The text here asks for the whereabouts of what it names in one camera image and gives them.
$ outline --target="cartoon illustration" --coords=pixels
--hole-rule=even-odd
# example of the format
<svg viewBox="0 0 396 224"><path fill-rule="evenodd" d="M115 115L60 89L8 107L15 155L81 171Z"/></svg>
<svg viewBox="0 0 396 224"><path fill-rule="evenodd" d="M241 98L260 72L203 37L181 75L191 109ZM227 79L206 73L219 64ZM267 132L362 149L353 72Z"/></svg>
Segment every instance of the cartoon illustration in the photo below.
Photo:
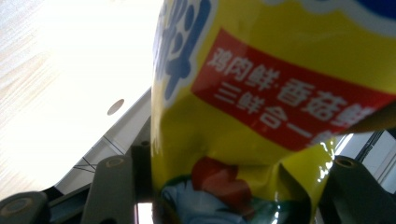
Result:
<svg viewBox="0 0 396 224"><path fill-rule="evenodd" d="M255 198L237 173L236 165L203 157L191 175L170 181L161 196L183 224L290 223L290 210L300 204Z"/></svg>

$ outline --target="screw hole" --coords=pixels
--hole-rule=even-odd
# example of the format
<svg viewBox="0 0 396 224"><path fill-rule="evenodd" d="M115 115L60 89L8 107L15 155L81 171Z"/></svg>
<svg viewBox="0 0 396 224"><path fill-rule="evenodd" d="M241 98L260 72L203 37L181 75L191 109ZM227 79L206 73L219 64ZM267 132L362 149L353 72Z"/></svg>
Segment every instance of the screw hole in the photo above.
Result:
<svg viewBox="0 0 396 224"><path fill-rule="evenodd" d="M124 162L124 159L121 159L121 158L111 159L106 162L106 167L111 168L114 166L118 166L118 165L122 164L123 162Z"/></svg>
<svg viewBox="0 0 396 224"><path fill-rule="evenodd" d="M149 145L149 141L143 141L142 143L140 143L143 147L146 147Z"/></svg>
<svg viewBox="0 0 396 224"><path fill-rule="evenodd" d="M335 160L335 162L337 162L339 165L344 166L346 168L352 168L355 163L353 161L349 161L346 159L337 159Z"/></svg>
<svg viewBox="0 0 396 224"><path fill-rule="evenodd" d="M8 203L5 207L1 209L0 214L6 217L11 216L13 214L19 213L26 208L29 208L32 204L33 200L31 198L20 198Z"/></svg>
<svg viewBox="0 0 396 224"><path fill-rule="evenodd" d="M115 114L115 113L116 113L117 111L119 111L119 109L122 107L123 103L124 103L124 99L118 100L116 103L114 103L113 106L111 106L111 107L108 109L107 114L108 114L109 116Z"/></svg>
<svg viewBox="0 0 396 224"><path fill-rule="evenodd" d="M117 224L117 221L113 218L107 218L100 222L100 224Z"/></svg>

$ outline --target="wooden table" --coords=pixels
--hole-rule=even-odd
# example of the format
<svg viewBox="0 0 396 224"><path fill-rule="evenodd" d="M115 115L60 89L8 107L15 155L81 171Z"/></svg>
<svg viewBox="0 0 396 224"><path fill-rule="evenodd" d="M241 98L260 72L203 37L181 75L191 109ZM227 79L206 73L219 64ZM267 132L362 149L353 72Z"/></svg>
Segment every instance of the wooden table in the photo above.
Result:
<svg viewBox="0 0 396 224"><path fill-rule="evenodd" d="M149 88L161 2L0 2L0 200L56 184Z"/></svg>

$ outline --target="overexposed background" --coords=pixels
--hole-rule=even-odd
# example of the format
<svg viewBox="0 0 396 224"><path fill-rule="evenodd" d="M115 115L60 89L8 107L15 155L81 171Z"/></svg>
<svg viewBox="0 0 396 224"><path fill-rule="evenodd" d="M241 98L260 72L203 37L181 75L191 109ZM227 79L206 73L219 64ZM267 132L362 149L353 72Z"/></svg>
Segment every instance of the overexposed background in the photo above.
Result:
<svg viewBox="0 0 396 224"><path fill-rule="evenodd" d="M0 3L0 200L55 185L149 89L161 4Z"/></svg>

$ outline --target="snack bag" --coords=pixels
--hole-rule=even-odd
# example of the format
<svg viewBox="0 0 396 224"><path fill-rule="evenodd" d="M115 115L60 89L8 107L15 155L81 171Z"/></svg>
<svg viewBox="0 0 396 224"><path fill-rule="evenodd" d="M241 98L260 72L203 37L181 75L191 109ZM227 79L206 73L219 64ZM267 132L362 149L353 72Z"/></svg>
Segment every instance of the snack bag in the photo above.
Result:
<svg viewBox="0 0 396 224"><path fill-rule="evenodd" d="M332 136L396 99L396 5L175 0L152 87L155 223L308 223Z"/></svg>

